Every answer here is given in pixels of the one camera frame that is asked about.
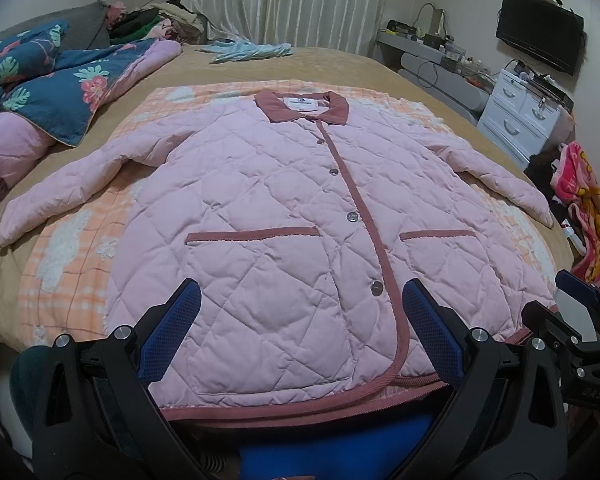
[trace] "black television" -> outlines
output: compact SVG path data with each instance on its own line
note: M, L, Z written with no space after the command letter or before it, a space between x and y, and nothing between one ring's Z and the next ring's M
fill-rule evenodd
M584 47L584 19L543 0L502 0L496 37L573 75Z

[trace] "light blue cloth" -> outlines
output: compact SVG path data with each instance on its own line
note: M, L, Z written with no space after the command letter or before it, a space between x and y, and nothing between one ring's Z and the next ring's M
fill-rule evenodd
M226 61L249 61L251 59L291 56L294 51L289 43L256 45L251 41L237 40L233 43L215 41L205 46L202 52L218 54L211 60L211 64L217 64Z

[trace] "jacket collar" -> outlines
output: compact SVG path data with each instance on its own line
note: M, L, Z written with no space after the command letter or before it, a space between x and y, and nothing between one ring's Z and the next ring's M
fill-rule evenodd
M325 100L329 103L329 109L320 115L303 114L296 112L286 106L280 99L285 97L304 97L307 99ZM347 124L349 117L349 103L347 100L335 92L324 94L283 94L272 90L263 90L255 95L255 101L258 107L265 113L272 123L284 123L286 121L295 121L305 118L310 121L324 121L329 124Z

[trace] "cartoon towel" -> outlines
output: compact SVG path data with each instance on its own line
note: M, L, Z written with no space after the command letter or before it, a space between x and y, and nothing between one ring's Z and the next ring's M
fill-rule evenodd
M558 198L569 207L585 235L587 252L571 272L587 283L600 285L600 186L593 168L577 142L567 145L551 179Z

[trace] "drawer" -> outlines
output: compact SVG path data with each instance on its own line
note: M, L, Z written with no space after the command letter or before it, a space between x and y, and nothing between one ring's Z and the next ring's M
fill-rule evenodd
M540 133L513 118L496 99L489 100L480 121L483 121L490 130L507 139L526 158L539 153L546 142Z
M493 95L517 114L525 101L526 89L507 75L502 75L498 79L496 88L493 89Z
M554 101L547 100L544 102L544 105L541 105L541 101L542 98L531 92L528 93L522 104L520 116L524 121L528 121L532 126L540 130L540 133L548 139L551 137L555 123L558 122L560 109Z
M498 133L495 128L492 129L490 124L480 121L478 124L480 132L487 137L491 142L498 146L521 170L526 170L529 165L528 159L520 153L513 144L511 144L502 134Z

